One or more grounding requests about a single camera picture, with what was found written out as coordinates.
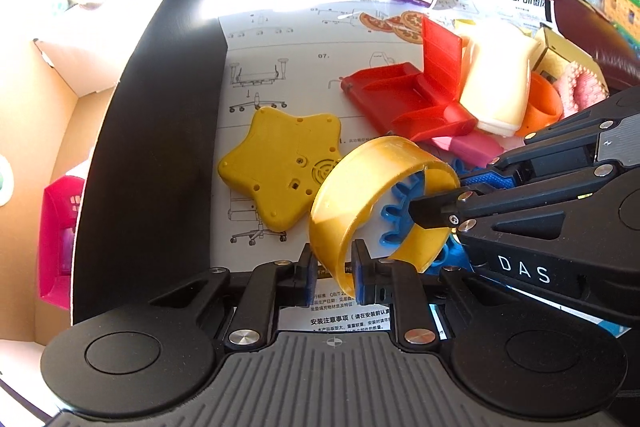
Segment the pink plastic block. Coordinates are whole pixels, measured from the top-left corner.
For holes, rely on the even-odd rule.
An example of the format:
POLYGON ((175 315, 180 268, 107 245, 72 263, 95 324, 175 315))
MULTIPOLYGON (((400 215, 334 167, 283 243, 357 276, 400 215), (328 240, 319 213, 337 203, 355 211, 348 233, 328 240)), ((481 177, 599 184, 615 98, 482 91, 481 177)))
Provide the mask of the pink plastic block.
POLYGON ((491 135, 480 130, 473 130, 465 135, 434 136, 431 141, 467 164, 480 168, 485 168, 504 151, 504 148, 491 135))

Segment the pink bumpy toy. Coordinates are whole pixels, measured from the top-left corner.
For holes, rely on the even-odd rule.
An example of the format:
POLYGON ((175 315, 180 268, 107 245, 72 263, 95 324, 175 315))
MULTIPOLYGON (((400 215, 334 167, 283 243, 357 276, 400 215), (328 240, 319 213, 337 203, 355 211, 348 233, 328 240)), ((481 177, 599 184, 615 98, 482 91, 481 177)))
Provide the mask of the pink bumpy toy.
POLYGON ((563 117, 573 116, 608 97, 608 90, 597 75, 577 62, 567 65, 563 74, 555 80, 553 88, 560 96, 563 117))

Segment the yellow cardboard box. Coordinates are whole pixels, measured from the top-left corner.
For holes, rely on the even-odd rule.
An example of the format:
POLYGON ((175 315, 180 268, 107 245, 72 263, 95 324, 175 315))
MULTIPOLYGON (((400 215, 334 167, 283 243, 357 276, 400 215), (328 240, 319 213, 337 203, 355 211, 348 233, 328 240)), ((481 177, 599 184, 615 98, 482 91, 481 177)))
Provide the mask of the yellow cardboard box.
POLYGON ((542 77, 555 82, 570 63, 576 62, 593 72, 597 80, 604 80, 599 65, 590 54, 549 27, 541 26, 534 38, 537 45, 530 56, 530 62, 533 71, 542 77))

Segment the magenta toy house wall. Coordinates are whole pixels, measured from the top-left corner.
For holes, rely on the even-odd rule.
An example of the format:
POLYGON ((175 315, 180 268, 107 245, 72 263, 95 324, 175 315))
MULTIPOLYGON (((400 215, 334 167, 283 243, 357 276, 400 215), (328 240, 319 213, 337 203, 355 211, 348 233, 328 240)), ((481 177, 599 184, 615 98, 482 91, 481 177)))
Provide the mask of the magenta toy house wall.
POLYGON ((70 276, 78 211, 85 180, 61 176, 43 190, 38 243, 39 297, 70 309, 70 276))

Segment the orange plastic cup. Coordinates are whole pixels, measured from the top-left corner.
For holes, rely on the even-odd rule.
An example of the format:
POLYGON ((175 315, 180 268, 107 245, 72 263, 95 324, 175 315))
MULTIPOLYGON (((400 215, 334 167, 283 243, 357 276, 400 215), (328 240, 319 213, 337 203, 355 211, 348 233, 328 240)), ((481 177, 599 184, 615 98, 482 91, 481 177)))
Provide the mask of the orange plastic cup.
POLYGON ((529 98, 521 128, 516 134, 525 136, 555 124, 563 116, 558 91, 538 72, 530 73, 529 98))

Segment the yellow toy building frame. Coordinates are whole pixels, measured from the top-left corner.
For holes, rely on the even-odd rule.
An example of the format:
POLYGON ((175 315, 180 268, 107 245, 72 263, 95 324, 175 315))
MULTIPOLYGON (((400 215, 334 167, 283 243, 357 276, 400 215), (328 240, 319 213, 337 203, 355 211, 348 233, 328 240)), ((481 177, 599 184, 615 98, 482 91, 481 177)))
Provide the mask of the yellow toy building frame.
POLYGON ((639 0, 603 0, 603 11, 616 29, 639 44, 639 0))

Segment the red plastic toy tray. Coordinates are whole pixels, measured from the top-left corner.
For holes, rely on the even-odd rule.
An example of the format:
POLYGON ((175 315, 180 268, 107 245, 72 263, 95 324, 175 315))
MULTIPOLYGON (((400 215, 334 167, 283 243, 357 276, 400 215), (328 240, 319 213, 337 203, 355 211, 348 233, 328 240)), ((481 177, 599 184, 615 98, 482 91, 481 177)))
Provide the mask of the red plastic toy tray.
POLYGON ((462 39, 428 17, 422 22, 423 64, 361 69, 342 79, 349 101, 375 130, 413 142, 470 133, 477 119, 459 102, 462 39))

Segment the open cardboard box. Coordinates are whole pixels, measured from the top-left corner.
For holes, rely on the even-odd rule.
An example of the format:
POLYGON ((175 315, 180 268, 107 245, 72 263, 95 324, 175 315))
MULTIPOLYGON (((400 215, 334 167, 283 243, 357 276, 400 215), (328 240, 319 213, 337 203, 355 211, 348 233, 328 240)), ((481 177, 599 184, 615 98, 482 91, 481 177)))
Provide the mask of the open cardboard box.
POLYGON ((1 15, 1 339, 47 343, 70 324, 205 270, 218 104, 227 45, 209 0, 124 0, 85 38, 76 95, 26 30, 28 9, 1 15), (72 304, 37 294, 43 191, 89 166, 79 210, 72 304))

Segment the white instruction sheet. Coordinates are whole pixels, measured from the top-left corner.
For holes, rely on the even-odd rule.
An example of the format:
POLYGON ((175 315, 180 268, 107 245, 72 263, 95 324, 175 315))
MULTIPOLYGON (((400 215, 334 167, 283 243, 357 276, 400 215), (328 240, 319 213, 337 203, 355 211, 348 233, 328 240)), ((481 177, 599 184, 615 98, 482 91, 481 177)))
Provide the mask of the white instruction sheet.
MULTIPOLYGON (((308 211, 282 233, 259 217, 250 196, 231 190, 217 174, 222 156, 241 143, 254 115, 274 108, 288 115, 336 116, 342 156, 380 132, 341 89, 342 77, 359 69, 410 62, 422 68, 421 46, 393 31, 375 31, 361 14, 379 20, 420 6, 393 0, 209 0, 206 14, 219 17, 228 43, 215 139, 212 200, 212 265, 253 270, 277 259, 297 259, 308 242, 308 211)), ((508 20, 533 34, 541 25, 559 30, 553 0, 437 0, 428 15, 453 30, 462 20, 508 20)), ((360 306, 329 277, 321 277, 310 308, 285 309, 281 329, 290 331, 388 331, 390 311, 360 306)))

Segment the cream plastic jug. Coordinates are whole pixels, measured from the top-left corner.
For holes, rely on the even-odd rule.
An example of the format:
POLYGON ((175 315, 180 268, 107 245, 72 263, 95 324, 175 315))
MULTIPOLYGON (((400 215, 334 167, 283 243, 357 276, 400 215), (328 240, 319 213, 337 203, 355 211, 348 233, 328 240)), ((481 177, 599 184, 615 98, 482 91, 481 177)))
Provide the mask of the cream plastic jug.
POLYGON ((505 20, 456 23, 465 40, 460 103, 480 129, 512 136, 521 128, 529 97, 529 55, 536 41, 505 20))

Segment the yellow plastic ring bowl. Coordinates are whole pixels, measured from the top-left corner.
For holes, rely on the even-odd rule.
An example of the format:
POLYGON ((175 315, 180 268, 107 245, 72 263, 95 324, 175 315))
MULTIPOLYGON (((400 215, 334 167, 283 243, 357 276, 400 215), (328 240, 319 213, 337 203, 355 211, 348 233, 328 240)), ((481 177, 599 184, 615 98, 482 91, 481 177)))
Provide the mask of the yellow plastic ring bowl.
POLYGON ((352 236, 369 220, 374 205, 387 191, 417 172, 425 176, 425 195, 460 186, 457 173, 446 162, 397 135, 358 146, 320 186, 309 218, 310 246, 349 297, 356 296, 354 278, 345 271, 352 236))

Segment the blue plastic gear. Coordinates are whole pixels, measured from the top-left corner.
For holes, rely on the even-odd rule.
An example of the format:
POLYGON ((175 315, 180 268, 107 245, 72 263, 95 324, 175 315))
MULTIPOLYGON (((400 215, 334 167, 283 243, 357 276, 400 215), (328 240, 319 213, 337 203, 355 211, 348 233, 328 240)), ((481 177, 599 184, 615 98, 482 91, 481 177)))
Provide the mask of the blue plastic gear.
MULTIPOLYGON (((395 202, 385 205, 380 211, 381 217, 390 222, 390 229, 380 237, 380 244, 390 248, 397 248, 408 235, 412 220, 409 216, 409 200, 421 196, 424 192, 425 179, 422 172, 413 173, 404 181, 392 187, 395 202)), ((469 257, 459 242, 458 236, 451 233, 438 256, 426 270, 427 274, 438 275, 440 269, 446 265, 453 265, 471 270, 469 257)))

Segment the yellow star toy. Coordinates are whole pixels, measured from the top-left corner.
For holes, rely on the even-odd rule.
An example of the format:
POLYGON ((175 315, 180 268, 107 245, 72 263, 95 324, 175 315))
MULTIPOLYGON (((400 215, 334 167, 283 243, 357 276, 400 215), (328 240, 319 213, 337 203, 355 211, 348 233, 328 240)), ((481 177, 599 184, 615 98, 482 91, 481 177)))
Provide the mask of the yellow star toy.
POLYGON ((292 116, 262 107, 217 171, 228 187, 253 199, 269 230, 285 232, 309 212, 320 185, 341 160, 340 136, 335 115, 292 116))

